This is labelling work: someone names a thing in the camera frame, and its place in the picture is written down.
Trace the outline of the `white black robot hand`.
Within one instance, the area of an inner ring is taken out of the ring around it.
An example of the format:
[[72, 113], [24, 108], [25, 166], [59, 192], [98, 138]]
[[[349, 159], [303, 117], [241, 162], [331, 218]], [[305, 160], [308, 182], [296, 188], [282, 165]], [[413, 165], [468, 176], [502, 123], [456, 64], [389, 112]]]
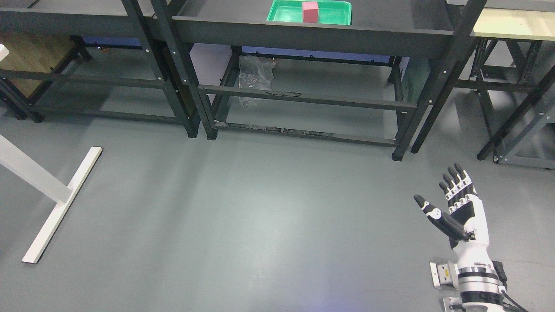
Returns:
[[414, 195], [414, 200], [428, 220], [448, 237], [460, 268], [492, 269], [493, 262], [487, 251], [490, 237], [483, 201], [472, 178], [460, 164], [455, 163], [447, 170], [439, 183], [447, 200], [447, 211], [419, 194]]

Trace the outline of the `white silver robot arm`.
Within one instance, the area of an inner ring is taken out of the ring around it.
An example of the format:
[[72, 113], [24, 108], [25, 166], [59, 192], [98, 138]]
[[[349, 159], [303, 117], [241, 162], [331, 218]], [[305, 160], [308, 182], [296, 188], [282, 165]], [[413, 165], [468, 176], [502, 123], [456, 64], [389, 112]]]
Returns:
[[525, 312], [507, 294], [507, 275], [501, 261], [492, 268], [459, 269], [452, 261], [430, 261], [431, 279], [438, 290], [457, 291], [440, 300], [443, 312]]

